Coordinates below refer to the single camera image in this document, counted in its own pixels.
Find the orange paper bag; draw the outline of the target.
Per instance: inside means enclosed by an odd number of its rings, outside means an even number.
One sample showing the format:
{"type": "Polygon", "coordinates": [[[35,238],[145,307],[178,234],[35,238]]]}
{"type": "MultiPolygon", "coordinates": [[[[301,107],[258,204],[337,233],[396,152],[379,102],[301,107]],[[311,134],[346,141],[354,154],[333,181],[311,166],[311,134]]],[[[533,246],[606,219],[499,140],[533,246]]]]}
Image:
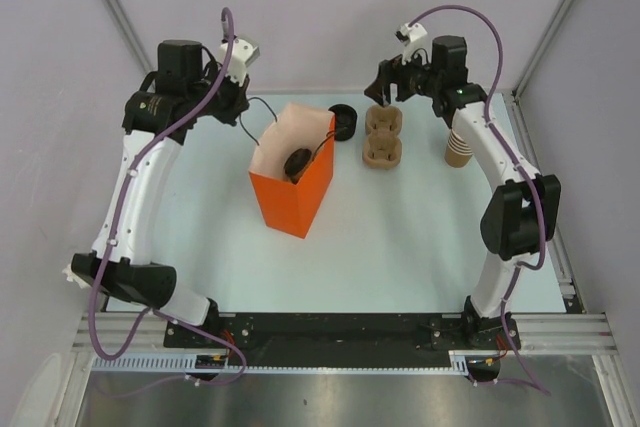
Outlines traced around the orange paper bag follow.
{"type": "Polygon", "coordinates": [[[336,114],[289,102],[255,144],[248,174],[265,224],[304,239],[334,172],[336,114]]]}

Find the black plastic cup lid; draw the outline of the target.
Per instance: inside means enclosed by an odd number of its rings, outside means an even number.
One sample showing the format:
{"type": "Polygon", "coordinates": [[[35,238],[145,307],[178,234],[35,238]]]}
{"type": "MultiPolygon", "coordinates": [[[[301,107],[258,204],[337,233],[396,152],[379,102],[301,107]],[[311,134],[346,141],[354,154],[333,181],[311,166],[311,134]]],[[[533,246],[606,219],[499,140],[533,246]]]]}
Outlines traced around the black plastic cup lid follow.
{"type": "Polygon", "coordinates": [[[299,148],[295,150],[284,163],[283,170],[287,178],[304,172],[307,165],[311,162],[313,154],[308,148],[299,148]]]}

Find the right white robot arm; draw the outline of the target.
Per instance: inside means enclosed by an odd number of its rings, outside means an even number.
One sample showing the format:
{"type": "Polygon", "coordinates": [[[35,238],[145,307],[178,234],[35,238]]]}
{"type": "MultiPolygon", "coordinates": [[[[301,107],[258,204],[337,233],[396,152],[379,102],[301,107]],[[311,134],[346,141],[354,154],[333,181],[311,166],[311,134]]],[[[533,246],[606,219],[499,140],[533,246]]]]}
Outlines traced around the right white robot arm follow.
{"type": "Polygon", "coordinates": [[[460,36],[432,40],[420,25],[400,28],[401,54],[380,62],[366,97],[381,107],[414,96],[432,101],[435,115],[445,121],[450,137],[466,144],[492,191],[480,221],[487,250],[476,287],[465,300],[456,333],[473,348],[495,338],[514,340],[510,303],[523,271],[538,271],[554,237],[561,183],[543,175],[508,138],[491,109],[491,93],[468,79],[467,43],[460,36]]]}

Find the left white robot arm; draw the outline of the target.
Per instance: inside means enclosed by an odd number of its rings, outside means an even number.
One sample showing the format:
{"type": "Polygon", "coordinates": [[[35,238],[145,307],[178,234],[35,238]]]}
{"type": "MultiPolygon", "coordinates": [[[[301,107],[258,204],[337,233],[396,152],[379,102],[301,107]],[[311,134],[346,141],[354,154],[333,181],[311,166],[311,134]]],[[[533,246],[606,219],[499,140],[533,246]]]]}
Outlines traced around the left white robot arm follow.
{"type": "Polygon", "coordinates": [[[234,125],[249,103],[248,68],[259,47],[246,37],[223,42],[202,59],[199,42],[166,40],[158,68],[125,105],[123,153],[116,187],[98,237],[87,253],[73,256],[69,279],[100,284],[102,293],[185,322],[197,345],[221,334],[216,304],[182,284],[174,267],[153,260],[153,234],[170,170],[187,133],[201,116],[234,125]]]}

